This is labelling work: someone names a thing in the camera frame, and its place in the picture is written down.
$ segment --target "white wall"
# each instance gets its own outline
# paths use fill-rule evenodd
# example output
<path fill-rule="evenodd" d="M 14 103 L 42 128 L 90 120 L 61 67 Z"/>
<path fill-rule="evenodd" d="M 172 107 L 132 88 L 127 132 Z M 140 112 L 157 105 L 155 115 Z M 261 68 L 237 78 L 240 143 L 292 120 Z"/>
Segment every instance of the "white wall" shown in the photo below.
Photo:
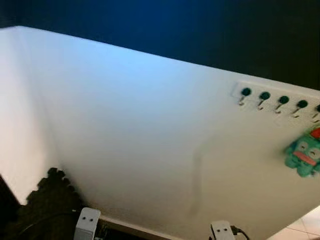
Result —
<path fill-rule="evenodd" d="M 319 178 L 284 166 L 309 122 L 243 111 L 239 80 L 319 92 L 21 27 L 64 170 L 93 207 L 184 240 L 229 220 L 263 240 L 320 204 Z"/>
<path fill-rule="evenodd" d="M 21 204 L 50 167 L 40 123 L 28 92 L 17 28 L 0 29 L 0 174 Z"/>

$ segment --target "plush toy face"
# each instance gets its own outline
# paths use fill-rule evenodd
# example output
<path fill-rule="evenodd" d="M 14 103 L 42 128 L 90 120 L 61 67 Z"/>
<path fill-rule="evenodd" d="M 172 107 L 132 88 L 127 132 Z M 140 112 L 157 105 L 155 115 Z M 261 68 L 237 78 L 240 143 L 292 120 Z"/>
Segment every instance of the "plush toy face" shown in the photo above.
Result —
<path fill-rule="evenodd" d="M 305 163 L 315 166 L 320 161 L 320 141 L 306 135 L 296 143 L 292 153 Z"/>

